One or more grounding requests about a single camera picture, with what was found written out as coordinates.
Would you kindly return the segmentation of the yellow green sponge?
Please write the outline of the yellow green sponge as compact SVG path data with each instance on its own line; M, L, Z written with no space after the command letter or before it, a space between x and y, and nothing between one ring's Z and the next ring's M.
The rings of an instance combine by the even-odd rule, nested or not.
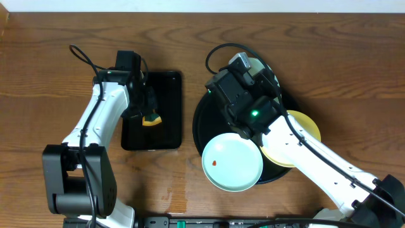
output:
M151 113L144 115L142 117L142 125L145 127L152 127L155 125L159 125L162 122L160 115L156 112L156 110L152 110Z

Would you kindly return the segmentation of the light blue plate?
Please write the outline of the light blue plate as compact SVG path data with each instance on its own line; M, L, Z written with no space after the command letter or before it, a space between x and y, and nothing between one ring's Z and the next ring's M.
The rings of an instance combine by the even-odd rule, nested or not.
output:
M241 192L253 187L263 171L259 148L236 133L212 138L202 152L202 168L208 180L228 192Z
M269 97L275 97L274 85L270 82L270 76L267 74L263 64L257 58L249 58L249 61L251 63L249 73L254 80L256 88Z

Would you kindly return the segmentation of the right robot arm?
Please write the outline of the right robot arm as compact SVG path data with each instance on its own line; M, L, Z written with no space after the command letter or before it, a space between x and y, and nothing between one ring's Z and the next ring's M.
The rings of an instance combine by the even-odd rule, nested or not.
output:
M213 184L230 192L249 189L264 169L263 152L271 152L276 162L287 161L313 181L351 222L404 224L404 185L355 167L313 137L285 108L269 68L251 74L229 66L206 88L233 129L211 139L203 151L204 173Z

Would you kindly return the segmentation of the yellow plate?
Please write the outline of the yellow plate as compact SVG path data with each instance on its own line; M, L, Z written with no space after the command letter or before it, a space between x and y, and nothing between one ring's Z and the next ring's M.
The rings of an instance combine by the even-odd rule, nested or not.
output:
M308 117L304 113L295 110L288 110L287 112L295 118L295 120L303 127L305 131L307 131L315 139L321 141L320 130L316 125L316 123L310 117ZM268 146L267 147L262 146L260 147L260 150L262 154L264 154L267 157L267 159L269 159L269 161L271 161L276 165L287 168L295 167L291 162L289 162L285 158L278 156L275 152L271 152Z

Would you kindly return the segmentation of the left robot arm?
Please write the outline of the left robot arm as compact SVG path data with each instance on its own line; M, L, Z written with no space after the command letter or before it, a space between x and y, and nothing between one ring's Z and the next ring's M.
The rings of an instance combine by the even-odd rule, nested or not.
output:
M160 124L156 95L146 85L146 62L133 51L118 51L113 67L91 62L77 46L70 51L95 71L92 97L83 115L61 144L42 154L47 204L84 227L135 227L135 210L117 198L107 150L120 118Z

